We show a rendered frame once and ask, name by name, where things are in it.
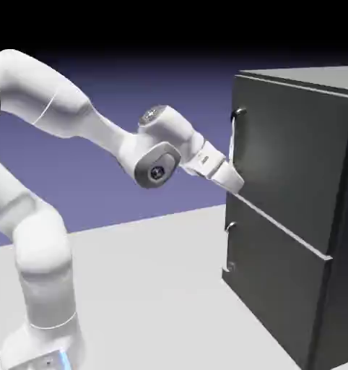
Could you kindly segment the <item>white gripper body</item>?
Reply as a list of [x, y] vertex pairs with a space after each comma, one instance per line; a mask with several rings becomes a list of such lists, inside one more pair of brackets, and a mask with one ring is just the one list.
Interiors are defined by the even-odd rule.
[[229, 193], [239, 193], [243, 188], [244, 180], [235, 170], [234, 166], [226, 160], [211, 177], [211, 181], [225, 189]]

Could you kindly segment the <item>large dark grey cabinet door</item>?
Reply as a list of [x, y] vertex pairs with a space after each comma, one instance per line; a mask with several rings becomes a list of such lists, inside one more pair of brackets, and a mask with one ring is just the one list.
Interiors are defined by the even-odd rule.
[[242, 195], [322, 254], [332, 254], [348, 184], [348, 90], [238, 74], [234, 163]]

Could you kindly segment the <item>dark grey cabinet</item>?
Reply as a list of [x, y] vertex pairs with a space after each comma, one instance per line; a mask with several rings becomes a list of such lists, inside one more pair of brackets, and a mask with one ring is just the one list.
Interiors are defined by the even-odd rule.
[[223, 280], [300, 370], [348, 363], [348, 66], [242, 70]]

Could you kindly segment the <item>small dark grey cabinet door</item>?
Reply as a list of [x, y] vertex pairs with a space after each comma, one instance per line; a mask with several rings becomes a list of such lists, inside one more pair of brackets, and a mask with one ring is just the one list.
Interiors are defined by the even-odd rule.
[[301, 244], [231, 194], [225, 226], [232, 230], [233, 272], [225, 282], [301, 370], [318, 370], [317, 344], [331, 260]]

